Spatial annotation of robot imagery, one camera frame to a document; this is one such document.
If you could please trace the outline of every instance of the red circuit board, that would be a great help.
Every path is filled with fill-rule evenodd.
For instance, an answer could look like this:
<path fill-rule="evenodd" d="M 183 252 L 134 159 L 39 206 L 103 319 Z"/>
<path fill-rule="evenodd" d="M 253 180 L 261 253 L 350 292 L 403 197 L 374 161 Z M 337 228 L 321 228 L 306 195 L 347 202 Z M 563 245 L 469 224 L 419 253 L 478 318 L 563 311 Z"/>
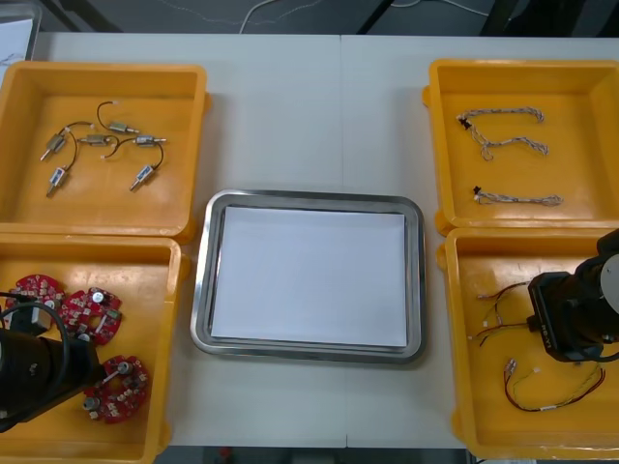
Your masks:
<path fill-rule="evenodd" d="M 41 274 L 27 275 L 21 278 L 15 283 L 15 288 L 12 288 L 9 292 L 35 297 L 38 302 L 49 306 L 51 309 L 56 309 L 57 311 L 65 298 L 62 284 L 49 275 Z M 18 301 L 15 298 L 7 298 L 6 309 L 13 307 L 17 303 Z M 10 323 L 10 317 L 11 316 L 5 318 L 5 323 Z"/>
<path fill-rule="evenodd" d="M 120 328 L 122 302 L 112 293 L 98 287 L 88 292 L 79 290 L 62 304 L 59 315 L 71 336 L 83 334 L 97 345 L 105 345 Z"/>
<path fill-rule="evenodd" d="M 118 365 L 127 362 L 132 366 L 129 374 L 121 374 Z M 95 398 L 97 406 L 89 409 L 93 421 L 118 423 L 135 415 L 146 400 L 150 376 L 142 362 L 135 356 L 115 356 L 103 363 L 105 379 L 84 391 L 87 398 Z"/>

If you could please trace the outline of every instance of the yellow plastic tray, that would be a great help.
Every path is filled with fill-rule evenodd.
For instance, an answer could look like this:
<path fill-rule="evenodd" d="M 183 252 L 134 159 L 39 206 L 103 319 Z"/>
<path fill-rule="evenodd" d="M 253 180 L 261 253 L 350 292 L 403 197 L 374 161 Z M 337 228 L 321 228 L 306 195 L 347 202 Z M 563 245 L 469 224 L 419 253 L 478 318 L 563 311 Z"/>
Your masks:
<path fill-rule="evenodd" d="M 592 371 L 557 362 L 545 352 L 539 333 L 526 328 L 505 330 L 484 346 L 469 335 L 482 331 L 494 294 L 509 284 L 546 271 L 569 271 L 595 256 L 603 229 L 456 229 L 437 252 L 446 273 L 456 381 L 455 434 L 473 454 L 490 459 L 617 459 L 619 422 L 619 363 L 604 365 L 606 379 L 582 401 L 541 413 L 522 412 L 503 391 L 503 369 L 518 362 L 515 380 L 538 367 L 518 386 L 518 400 L 531 407 L 566 399 Z M 533 314 L 526 286 L 501 300 L 504 324 L 524 322 Z M 488 326 L 496 321 L 489 316 Z"/>
<path fill-rule="evenodd" d="M 206 73 L 197 66 L 21 62 L 12 65 L 0 92 L 0 232 L 174 237 L 186 242 L 195 168 L 205 110 Z M 73 143 L 40 161 L 48 139 L 73 121 L 120 120 L 167 138 L 165 160 L 150 184 L 129 187 L 156 148 L 125 144 L 80 145 L 69 179 L 46 198 L 53 170 L 70 162 Z M 77 137 L 103 132 L 74 127 Z"/>
<path fill-rule="evenodd" d="M 170 346 L 179 282 L 188 270 L 189 261 L 170 239 L 0 234 L 4 290 L 40 273 L 57 278 L 70 293 L 96 285 L 118 295 L 123 322 L 97 349 L 99 360 L 135 355 L 151 374 L 149 398 L 130 420 L 115 425 L 90 420 L 79 394 L 0 434 L 0 462 L 153 462 L 169 441 L 164 414 Z"/>
<path fill-rule="evenodd" d="M 429 69 L 429 107 L 442 234 L 455 227 L 619 227 L 619 80 L 611 61 L 438 60 Z M 545 115 L 475 118 L 490 140 L 528 136 L 548 145 L 544 157 L 524 144 L 480 145 L 456 116 L 478 108 L 533 106 Z M 558 207 L 479 205 L 473 187 L 516 196 L 561 195 Z"/>

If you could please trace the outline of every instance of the stainless steel tray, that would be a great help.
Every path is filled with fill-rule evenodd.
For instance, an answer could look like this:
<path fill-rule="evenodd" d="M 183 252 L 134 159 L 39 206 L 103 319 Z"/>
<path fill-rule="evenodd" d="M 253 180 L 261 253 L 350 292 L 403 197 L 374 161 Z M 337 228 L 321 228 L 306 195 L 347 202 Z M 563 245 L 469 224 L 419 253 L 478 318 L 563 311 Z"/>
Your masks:
<path fill-rule="evenodd" d="M 403 215 L 406 345 L 393 347 L 212 336 L 221 240 L 225 210 L 228 207 Z M 211 199 L 206 208 L 193 296 L 193 342 L 200 350 L 217 355 L 276 356 L 362 363 L 411 362 L 422 354 L 426 344 L 423 224 L 420 209 L 403 197 L 296 191 L 221 191 Z"/>

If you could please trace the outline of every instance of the connector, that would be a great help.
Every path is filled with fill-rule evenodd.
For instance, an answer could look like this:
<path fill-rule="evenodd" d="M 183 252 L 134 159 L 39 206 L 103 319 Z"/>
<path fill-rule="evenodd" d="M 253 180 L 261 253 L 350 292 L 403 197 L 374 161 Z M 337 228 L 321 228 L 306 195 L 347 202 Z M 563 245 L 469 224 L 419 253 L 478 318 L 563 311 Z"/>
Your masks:
<path fill-rule="evenodd" d="M 138 147 L 154 147 L 158 143 L 164 143 L 167 139 L 156 138 L 153 135 L 139 135 L 135 138 L 133 143 Z"/>
<path fill-rule="evenodd" d="M 65 146 L 66 142 L 67 140 L 65 140 L 65 137 L 63 135 L 59 133 L 54 133 L 47 142 L 47 145 L 45 146 L 46 150 L 41 157 L 41 161 L 45 160 L 45 158 L 47 158 L 52 153 L 58 153 L 62 149 L 62 147 Z"/>
<path fill-rule="evenodd" d="M 514 358 L 511 358 L 507 364 L 505 364 L 505 369 L 503 370 L 508 377 L 512 377 L 514 372 L 516 371 L 517 362 Z"/>
<path fill-rule="evenodd" d="M 107 128 L 110 131 L 118 132 L 118 133 L 139 133 L 139 130 L 130 128 L 124 123 L 119 123 L 118 121 L 112 121 L 109 123 Z"/>
<path fill-rule="evenodd" d="M 114 138 L 108 135 L 89 133 L 85 138 L 80 138 L 77 141 L 80 143 L 87 143 L 91 147 L 106 147 L 112 140 L 114 140 Z"/>
<path fill-rule="evenodd" d="M 47 189 L 47 198 L 49 198 L 56 189 L 60 188 L 67 180 L 67 171 L 62 167 L 57 167 L 54 173 L 49 178 L 49 188 Z"/>
<path fill-rule="evenodd" d="M 133 181 L 132 186 L 129 187 L 129 190 L 134 191 L 142 184 L 144 184 L 148 179 L 150 179 L 153 174 L 155 174 L 155 168 L 150 164 L 146 164 L 144 167 L 142 167 L 142 170 L 139 171 L 135 176 L 135 180 Z"/>

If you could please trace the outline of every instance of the floor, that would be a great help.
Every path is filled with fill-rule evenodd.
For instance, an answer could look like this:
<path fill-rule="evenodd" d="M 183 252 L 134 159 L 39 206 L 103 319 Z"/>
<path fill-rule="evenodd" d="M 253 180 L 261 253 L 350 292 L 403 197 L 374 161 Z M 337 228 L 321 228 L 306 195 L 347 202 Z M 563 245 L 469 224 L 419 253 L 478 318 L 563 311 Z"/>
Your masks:
<path fill-rule="evenodd" d="M 60 4 L 60 0 L 46 0 Z M 89 0 L 109 21 L 129 33 L 237 34 L 259 0 Z M 408 4 L 414 0 L 397 0 Z M 456 2 L 460 7 L 450 4 Z M 515 15 L 530 0 L 519 0 Z M 380 0 L 278 0 L 251 16 L 246 34 L 355 34 Z M 588 0 L 574 35 L 594 37 L 617 0 Z M 371 29 L 377 35 L 477 36 L 493 0 L 423 0 L 410 8 L 390 8 Z M 92 29 L 67 13 L 79 30 Z M 44 8 L 46 31 L 67 31 Z"/>
<path fill-rule="evenodd" d="M 221 449 L 170 447 L 155 464 L 228 464 L 220 459 Z M 229 464 L 474 464 L 477 459 L 463 449 L 233 449 Z M 556 461 L 537 461 L 554 464 Z M 585 464 L 591 461 L 561 461 Z M 535 464 L 534 460 L 488 460 L 485 464 Z M 617 464 L 619 461 L 606 461 Z"/>

